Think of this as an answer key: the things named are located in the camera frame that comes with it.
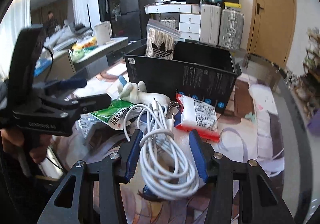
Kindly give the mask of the anime print table mat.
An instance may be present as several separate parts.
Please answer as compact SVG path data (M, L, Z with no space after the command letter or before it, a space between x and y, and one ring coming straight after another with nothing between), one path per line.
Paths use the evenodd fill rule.
M227 109L217 115L218 142L215 151L230 160L257 160L267 175L283 189L284 145L278 111L270 87L260 77L243 72L237 79ZM118 150L124 140L121 132L108 127L90 140L75 126L68 138L56 137L53 149L65 168L77 160L96 162ZM121 185L128 223L204 223L212 188L204 183L197 193L177 201L151 201L143 194L139 170L129 184Z

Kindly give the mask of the black refrigerator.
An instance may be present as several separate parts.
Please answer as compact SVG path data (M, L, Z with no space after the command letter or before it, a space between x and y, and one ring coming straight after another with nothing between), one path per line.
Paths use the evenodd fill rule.
M155 0L120 0L120 20L128 41L146 38L150 15L145 12L145 6L153 3Z

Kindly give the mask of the white desk with drawers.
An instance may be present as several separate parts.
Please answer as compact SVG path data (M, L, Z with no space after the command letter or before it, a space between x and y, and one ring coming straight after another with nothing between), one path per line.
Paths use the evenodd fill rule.
M200 39L200 5L199 4L152 4L145 6L145 13L151 17L158 15L161 21L173 21L175 28L181 32L181 38L191 41Z

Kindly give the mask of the wooden door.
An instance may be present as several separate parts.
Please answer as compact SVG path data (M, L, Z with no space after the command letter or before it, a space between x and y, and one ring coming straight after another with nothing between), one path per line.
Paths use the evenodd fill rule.
M296 25L296 0L253 0L249 53L284 68Z

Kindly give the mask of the white plush toy keychain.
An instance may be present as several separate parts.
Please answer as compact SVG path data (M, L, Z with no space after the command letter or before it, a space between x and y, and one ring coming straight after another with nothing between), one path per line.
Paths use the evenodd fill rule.
M127 82L123 76L119 77L117 88L119 98L132 104L144 104L146 106L152 104L153 106L159 105L168 108L171 101L164 94L148 93L143 81L138 83Z

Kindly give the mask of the purple bag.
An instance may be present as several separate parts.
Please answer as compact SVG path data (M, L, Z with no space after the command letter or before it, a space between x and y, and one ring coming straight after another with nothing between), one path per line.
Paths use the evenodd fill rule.
M308 130L312 135L320 136L320 110L310 119Z

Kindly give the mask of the person in plaid shirt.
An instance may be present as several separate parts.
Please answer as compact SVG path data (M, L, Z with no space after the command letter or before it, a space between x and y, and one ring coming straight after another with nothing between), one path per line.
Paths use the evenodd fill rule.
M52 36L52 34L55 33L55 29L58 26L58 21L57 19L54 18L54 14L52 11L48 12L47 20L43 24L43 29L46 34L46 37Z

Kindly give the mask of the white medicine sachet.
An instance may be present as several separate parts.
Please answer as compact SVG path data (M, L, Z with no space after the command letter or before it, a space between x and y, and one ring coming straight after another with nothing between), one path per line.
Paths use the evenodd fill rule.
M96 130L108 127L106 123L97 119L92 114L83 114L75 123L76 129L81 133L83 138L88 141Z

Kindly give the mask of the zip bag of white laces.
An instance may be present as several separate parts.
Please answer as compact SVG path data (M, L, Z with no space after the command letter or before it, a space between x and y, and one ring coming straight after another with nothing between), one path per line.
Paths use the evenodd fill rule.
M145 56L172 60L175 43L180 39L182 33L154 19L149 19L146 32Z

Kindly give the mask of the red white snack packet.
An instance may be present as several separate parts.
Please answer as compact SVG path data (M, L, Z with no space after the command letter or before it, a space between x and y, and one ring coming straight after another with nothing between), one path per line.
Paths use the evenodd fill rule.
M217 115L212 105L182 94L177 94L176 100L179 112L174 117L175 128L185 132L197 130L201 138L219 142Z

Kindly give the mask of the black cardboard box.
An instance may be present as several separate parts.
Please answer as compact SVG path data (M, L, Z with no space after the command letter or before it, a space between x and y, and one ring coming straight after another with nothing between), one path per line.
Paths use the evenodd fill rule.
M130 82L143 81L149 93L176 99L176 94L198 99L224 113L240 65L231 52L216 46L178 41L171 60L145 55L146 45L125 54Z

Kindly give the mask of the silver aluminium suitcase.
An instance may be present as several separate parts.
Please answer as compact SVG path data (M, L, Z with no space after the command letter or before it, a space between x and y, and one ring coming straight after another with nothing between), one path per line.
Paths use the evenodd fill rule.
M224 9L221 13L219 45L221 47L239 50L244 28L244 14Z

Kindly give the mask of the white air purifier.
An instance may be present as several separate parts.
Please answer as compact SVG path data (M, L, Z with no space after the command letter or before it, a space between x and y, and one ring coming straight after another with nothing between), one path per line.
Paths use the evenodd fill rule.
M111 40L112 27L110 21L102 22L94 27L97 44L102 46Z

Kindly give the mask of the grey side cabinet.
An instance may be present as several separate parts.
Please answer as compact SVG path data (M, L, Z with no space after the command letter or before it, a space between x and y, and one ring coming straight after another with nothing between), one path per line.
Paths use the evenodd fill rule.
M88 54L85 54L80 60L73 62L69 50L61 50L54 54L54 63L52 71L49 75L49 79L66 79L75 75L78 71L92 62L110 54L113 51L117 51L120 48L128 45L128 38L112 38L110 42L102 46L98 46Z

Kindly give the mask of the green medicine sachet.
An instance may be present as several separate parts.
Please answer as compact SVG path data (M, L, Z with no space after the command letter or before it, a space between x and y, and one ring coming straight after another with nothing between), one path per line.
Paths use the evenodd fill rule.
M139 108L135 108L124 121L125 115L133 106L134 104L127 101L112 100L108 108L90 114L114 130L123 130L124 123L128 126L129 121L140 114Z

